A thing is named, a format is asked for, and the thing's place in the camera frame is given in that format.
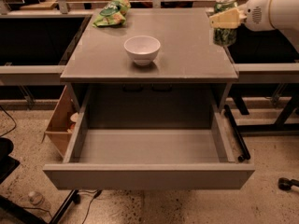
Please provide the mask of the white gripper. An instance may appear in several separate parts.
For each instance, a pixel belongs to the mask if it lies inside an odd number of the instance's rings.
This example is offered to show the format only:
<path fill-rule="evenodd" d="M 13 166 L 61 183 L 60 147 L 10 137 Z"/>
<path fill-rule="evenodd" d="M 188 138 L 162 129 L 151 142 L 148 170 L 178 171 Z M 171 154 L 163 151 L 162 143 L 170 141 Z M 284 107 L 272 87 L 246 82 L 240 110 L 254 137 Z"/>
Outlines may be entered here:
<path fill-rule="evenodd" d="M 246 4 L 227 9 L 209 17 L 212 28 L 236 29 L 243 22 L 254 32 L 272 31 L 274 26 L 270 21 L 272 0 L 249 0 Z"/>

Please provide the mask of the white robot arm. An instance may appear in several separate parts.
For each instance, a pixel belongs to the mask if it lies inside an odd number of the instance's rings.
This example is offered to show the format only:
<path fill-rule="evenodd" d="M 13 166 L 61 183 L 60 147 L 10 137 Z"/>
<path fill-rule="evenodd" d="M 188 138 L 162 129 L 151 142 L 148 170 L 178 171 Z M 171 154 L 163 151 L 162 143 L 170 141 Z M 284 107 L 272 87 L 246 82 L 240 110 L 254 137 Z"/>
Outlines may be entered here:
<path fill-rule="evenodd" d="M 236 41 L 236 29 L 244 25 L 252 32 L 293 29 L 299 26 L 299 0 L 217 0 L 209 16 L 213 43 L 229 47 Z"/>

